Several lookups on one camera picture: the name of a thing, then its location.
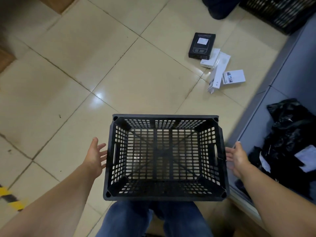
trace person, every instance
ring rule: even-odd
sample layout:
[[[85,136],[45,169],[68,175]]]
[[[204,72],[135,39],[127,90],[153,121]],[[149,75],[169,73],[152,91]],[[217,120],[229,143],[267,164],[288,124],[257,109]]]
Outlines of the person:
[[[101,175],[107,151],[95,137],[83,163],[66,179],[11,219],[1,237],[73,236],[94,180]],[[226,148],[227,161],[240,178],[272,236],[316,236],[316,206],[253,166],[241,144]],[[152,212],[165,220],[168,237],[212,236],[193,202],[117,201],[108,210],[97,237],[142,236]]]

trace yellow stripe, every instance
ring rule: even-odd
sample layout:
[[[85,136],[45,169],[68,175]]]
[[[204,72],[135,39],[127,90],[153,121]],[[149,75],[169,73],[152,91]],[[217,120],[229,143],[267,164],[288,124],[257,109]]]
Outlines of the yellow stripe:
[[[24,209],[24,205],[21,203],[21,201],[11,202],[11,203],[9,203],[9,205],[12,208],[16,209],[17,211]]]
[[[8,191],[5,187],[0,187],[0,197],[3,195],[10,195],[11,192]]]

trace leg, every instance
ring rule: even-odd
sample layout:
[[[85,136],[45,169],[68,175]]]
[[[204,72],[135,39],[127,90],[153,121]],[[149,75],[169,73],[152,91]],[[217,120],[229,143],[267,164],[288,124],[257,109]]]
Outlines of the leg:
[[[165,220],[167,237],[213,237],[212,232],[194,202],[159,202]]]
[[[152,218],[146,201],[118,201],[105,215],[96,237],[140,237]]]

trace hand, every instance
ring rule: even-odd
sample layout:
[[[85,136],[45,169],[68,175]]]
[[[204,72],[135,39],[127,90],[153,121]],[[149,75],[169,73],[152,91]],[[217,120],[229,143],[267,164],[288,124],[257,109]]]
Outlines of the hand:
[[[92,139],[88,153],[83,161],[83,164],[92,170],[95,178],[99,177],[102,170],[106,167],[106,164],[102,164],[101,162],[105,161],[107,157],[107,150],[100,151],[106,144],[102,143],[98,145],[98,141],[97,137]]]
[[[228,167],[233,171],[234,175],[241,179],[243,170],[247,168],[251,163],[248,160],[247,153],[241,146],[241,143],[237,141],[235,143],[235,149],[225,147],[226,151],[226,160],[234,163],[233,167]]]

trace person's left hand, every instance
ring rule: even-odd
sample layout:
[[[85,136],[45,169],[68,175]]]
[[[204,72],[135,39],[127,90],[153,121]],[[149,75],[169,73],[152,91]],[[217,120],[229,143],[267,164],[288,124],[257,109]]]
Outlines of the person's left hand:
[[[106,164],[102,164],[101,162],[106,160],[107,150],[101,151],[103,147],[106,146],[105,143],[98,145],[97,137],[92,139],[91,145],[89,147],[88,153],[83,161],[84,165],[87,165],[91,168],[95,178],[99,177],[102,173],[102,170],[106,167]]]

